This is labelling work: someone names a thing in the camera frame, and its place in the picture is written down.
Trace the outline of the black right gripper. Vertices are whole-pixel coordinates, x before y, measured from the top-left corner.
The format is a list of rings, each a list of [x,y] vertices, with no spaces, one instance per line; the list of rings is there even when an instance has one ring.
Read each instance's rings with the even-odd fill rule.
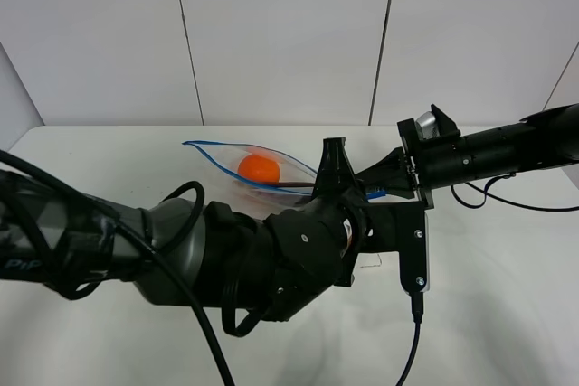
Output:
[[[415,196],[430,210],[434,207],[432,190],[443,185],[443,172],[456,165],[452,139],[422,141],[414,119],[398,123],[403,142],[377,163],[356,174],[361,178],[368,197],[395,196],[412,199]],[[408,175],[407,162],[411,178]]]

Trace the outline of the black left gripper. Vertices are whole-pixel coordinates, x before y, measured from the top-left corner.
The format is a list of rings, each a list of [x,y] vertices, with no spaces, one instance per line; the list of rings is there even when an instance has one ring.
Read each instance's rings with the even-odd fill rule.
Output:
[[[324,139],[313,200],[264,221],[275,259],[266,322],[290,320],[333,287],[365,234],[368,200],[357,188],[345,143],[344,137]]]

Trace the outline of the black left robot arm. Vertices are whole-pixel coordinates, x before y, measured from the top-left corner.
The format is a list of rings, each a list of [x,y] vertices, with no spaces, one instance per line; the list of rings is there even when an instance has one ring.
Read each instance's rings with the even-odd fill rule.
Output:
[[[206,308],[242,337],[260,322],[285,322],[330,287],[348,287],[359,255],[394,252],[413,320],[427,283],[425,221],[418,202],[372,203],[328,138],[306,202],[264,220],[207,202],[189,182],[152,209],[81,193],[2,153],[1,276],[42,284],[69,300],[100,283],[132,282],[158,306]]]

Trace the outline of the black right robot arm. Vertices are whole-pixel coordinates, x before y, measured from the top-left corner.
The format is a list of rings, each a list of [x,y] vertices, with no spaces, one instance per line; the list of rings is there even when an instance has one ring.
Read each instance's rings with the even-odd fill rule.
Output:
[[[397,127],[402,145],[356,177],[368,192],[417,197],[429,209],[439,188],[578,163],[576,104],[466,136],[435,105]]]

